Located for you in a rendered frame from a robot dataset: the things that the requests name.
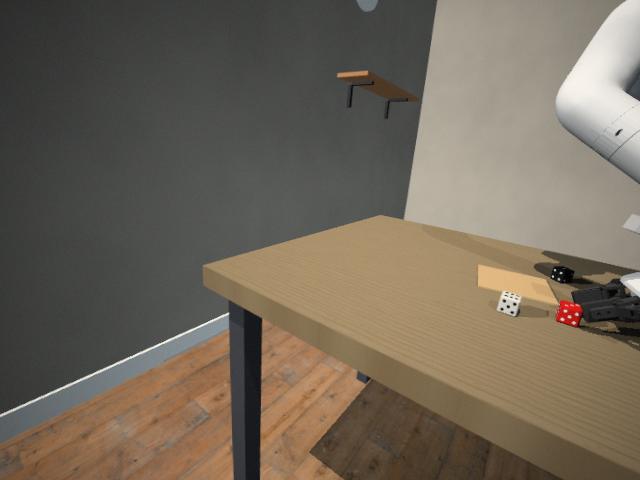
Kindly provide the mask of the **black die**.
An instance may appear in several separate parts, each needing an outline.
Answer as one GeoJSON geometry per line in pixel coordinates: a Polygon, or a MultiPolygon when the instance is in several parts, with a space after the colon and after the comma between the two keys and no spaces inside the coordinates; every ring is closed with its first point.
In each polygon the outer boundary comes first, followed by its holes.
{"type": "Polygon", "coordinates": [[[571,283],[574,271],[564,266],[554,266],[550,278],[559,283],[571,283]]]}

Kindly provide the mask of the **white die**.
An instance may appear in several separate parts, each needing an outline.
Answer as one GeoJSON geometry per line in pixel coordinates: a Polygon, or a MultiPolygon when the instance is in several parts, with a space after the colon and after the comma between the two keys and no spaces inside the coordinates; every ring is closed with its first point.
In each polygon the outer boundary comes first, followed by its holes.
{"type": "Polygon", "coordinates": [[[521,304],[521,300],[522,296],[503,291],[500,297],[497,311],[516,317],[521,304]]]}

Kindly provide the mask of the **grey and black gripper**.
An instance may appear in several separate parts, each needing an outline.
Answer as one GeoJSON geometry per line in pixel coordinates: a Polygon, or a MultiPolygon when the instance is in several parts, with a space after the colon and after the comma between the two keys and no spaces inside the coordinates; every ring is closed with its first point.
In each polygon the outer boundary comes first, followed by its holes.
{"type": "Polygon", "coordinates": [[[574,303],[581,305],[587,323],[616,319],[640,320],[640,272],[624,275],[621,279],[612,279],[598,287],[575,290],[571,294],[574,303]],[[630,290],[627,294],[625,287],[630,290]],[[621,295],[614,296],[619,289],[621,295]]]}

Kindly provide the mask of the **tan flat mat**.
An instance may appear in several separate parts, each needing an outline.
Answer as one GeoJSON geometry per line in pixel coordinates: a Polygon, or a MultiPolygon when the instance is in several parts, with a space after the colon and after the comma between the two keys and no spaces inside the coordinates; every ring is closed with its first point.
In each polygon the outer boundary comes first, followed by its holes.
{"type": "Polygon", "coordinates": [[[478,265],[477,287],[502,293],[507,291],[553,306],[559,306],[546,279],[478,265]]]}

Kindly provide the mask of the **red die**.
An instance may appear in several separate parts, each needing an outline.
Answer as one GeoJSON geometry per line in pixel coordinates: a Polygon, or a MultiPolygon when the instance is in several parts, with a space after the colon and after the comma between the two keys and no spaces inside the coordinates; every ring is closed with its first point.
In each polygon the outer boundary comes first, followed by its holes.
{"type": "Polygon", "coordinates": [[[556,313],[556,320],[560,323],[578,327],[582,315],[581,305],[561,300],[556,313]]]}

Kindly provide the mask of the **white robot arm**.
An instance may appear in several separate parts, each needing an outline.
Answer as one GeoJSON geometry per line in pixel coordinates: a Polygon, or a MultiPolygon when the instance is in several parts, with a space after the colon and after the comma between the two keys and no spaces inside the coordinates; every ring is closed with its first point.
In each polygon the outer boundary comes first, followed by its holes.
{"type": "Polygon", "coordinates": [[[608,16],[559,89],[555,110],[568,132],[640,184],[640,0],[608,16]]]}

